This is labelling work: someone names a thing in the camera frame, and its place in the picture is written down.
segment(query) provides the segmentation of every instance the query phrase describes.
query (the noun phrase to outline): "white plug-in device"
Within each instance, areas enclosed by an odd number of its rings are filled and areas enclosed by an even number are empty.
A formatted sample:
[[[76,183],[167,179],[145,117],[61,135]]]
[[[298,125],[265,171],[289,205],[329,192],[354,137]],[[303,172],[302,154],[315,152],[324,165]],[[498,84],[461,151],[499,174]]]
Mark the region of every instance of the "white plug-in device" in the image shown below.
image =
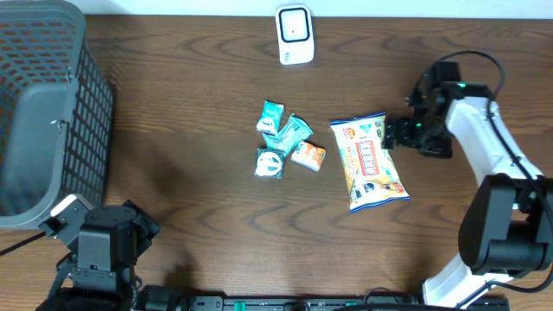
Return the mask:
[[[276,11],[278,50],[283,65],[310,62],[315,56],[311,12],[305,5],[285,6]]]

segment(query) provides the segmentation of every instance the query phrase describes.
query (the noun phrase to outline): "snack bag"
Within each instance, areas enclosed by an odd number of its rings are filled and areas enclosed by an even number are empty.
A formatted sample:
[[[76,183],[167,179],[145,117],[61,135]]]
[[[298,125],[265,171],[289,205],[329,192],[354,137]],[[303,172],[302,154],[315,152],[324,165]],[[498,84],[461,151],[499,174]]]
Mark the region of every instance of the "snack bag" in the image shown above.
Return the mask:
[[[282,130],[274,136],[264,133],[263,139],[267,147],[282,150],[284,156],[287,156],[301,140],[308,139],[311,134],[313,134],[313,131],[309,128],[309,125],[292,113]]]
[[[271,103],[265,100],[265,106],[261,112],[261,118],[257,121],[256,128],[260,132],[275,135],[280,128],[280,122],[284,115],[284,105]]]
[[[410,198],[388,150],[382,149],[385,117],[386,113],[382,111],[330,122],[346,173],[352,213]]]
[[[318,172],[327,153],[324,148],[315,147],[311,143],[300,141],[290,160]]]

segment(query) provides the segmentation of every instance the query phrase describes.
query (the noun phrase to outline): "teal wrapper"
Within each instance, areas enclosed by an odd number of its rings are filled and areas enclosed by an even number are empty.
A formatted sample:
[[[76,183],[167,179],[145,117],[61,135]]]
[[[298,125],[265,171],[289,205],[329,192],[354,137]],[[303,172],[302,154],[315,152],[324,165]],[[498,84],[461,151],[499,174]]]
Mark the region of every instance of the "teal wrapper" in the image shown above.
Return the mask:
[[[284,152],[278,149],[258,149],[255,175],[283,178]]]
[[[288,118],[288,122],[283,129],[276,135],[263,134],[267,147],[284,151],[284,156],[295,147],[301,140],[306,140],[313,134],[305,121],[298,117],[294,117],[294,113]]]
[[[275,135],[280,128],[280,123],[283,120],[284,105],[271,103],[265,100],[261,118],[257,121],[256,128],[260,132]]]

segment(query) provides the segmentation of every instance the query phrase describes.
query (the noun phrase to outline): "basket mesh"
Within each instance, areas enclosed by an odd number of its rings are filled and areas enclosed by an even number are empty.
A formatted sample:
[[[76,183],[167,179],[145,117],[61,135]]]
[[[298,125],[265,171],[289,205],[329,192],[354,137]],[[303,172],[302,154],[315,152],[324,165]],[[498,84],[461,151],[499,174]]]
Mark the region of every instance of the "basket mesh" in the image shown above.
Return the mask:
[[[104,191],[113,97],[86,44],[81,51],[78,77],[61,192],[64,196],[83,194],[98,206]]]
[[[54,204],[33,207],[44,195],[48,178],[26,182],[27,176],[22,175],[20,186],[10,190],[5,187],[9,182],[0,178],[0,217],[37,207],[47,217],[47,207],[54,207],[67,194],[82,194],[95,206],[102,204],[104,195],[114,103],[84,43],[84,18],[68,3],[37,2],[40,10],[28,3],[13,2],[0,10],[0,172],[8,161],[10,129],[15,131],[13,119],[18,116],[14,113],[21,107],[18,100],[25,91],[39,83],[64,83],[77,92],[67,94],[67,100],[61,102],[65,107],[71,105],[67,108],[73,109],[73,115],[63,120],[68,122],[67,145],[62,166],[53,167],[54,174],[61,176],[61,184],[54,185],[60,187]],[[41,222],[43,217],[33,222]]]

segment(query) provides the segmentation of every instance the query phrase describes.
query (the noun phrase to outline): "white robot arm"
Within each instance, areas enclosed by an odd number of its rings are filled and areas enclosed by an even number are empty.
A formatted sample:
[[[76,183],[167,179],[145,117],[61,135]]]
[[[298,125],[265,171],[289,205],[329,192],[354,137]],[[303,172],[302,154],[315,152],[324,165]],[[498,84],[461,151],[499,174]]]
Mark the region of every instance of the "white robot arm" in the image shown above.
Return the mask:
[[[502,80],[495,94],[462,82],[457,63],[444,61],[460,54],[478,54],[498,66]],[[467,308],[495,285],[520,290],[505,283],[546,269],[553,258],[553,213],[547,203],[553,180],[524,156],[501,119],[493,100],[503,78],[503,67],[488,54],[445,56],[424,73],[409,97],[413,117],[386,120],[386,149],[397,141],[426,156],[450,158],[456,138],[479,187],[461,223],[460,252],[423,284],[426,305]],[[512,209],[527,213],[527,220],[512,220]]]
[[[465,156],[476,176],[478,186],[487,175],[506,174],[513,179],[524,179],[520,169],[512,163],[511,157],[501,145],[486,120],[488,98],[467,97],[453,100],[446,116],[446,126],[459,141]],[[520,157],[520,163],[536,179],[542,172],[528,161],[505,127],[496,102],[492,102],[494,122],[501,136],[511,150]],[[471,295],[486,285],[488,281],[509,282],[512,277],[505,273],[486,273],[473,275],[471,269],[463,263],[461,255],[455,258],[437,276],[423,284],[424,303],[434,306],[466,308],[487,292],[484,289],[478,295]]]

